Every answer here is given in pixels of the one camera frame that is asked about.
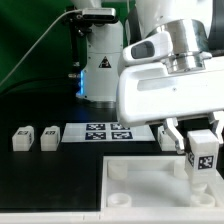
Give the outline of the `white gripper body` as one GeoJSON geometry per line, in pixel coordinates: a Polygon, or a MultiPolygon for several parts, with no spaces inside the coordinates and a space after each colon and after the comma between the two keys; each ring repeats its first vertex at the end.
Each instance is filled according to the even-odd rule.
{"type": "Polygon", "coordinates": [[[224,110],[224,61],[206,68],[168,74],[162,63],[126,68],[117,88],[117,119],[124,127],[159,124],[224,110]]]}

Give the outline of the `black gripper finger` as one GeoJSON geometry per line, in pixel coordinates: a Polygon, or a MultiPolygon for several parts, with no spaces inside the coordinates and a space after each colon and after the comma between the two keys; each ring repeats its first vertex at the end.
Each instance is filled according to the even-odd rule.
{"type": "Polygon", "coordinates": [[[224,111],[214,111],[208,114],[209,123],[212,125],[212,133],[220,144],[224,143],[222,132],[224,130],[224,111]]]}
{"type": "Polygon", "coordinates": [[[164,131],[174,141],[178,154],[185,153],[184,138],[178,131],[178,120],[176,118],[166,118],[163,122],[164,131]]]}

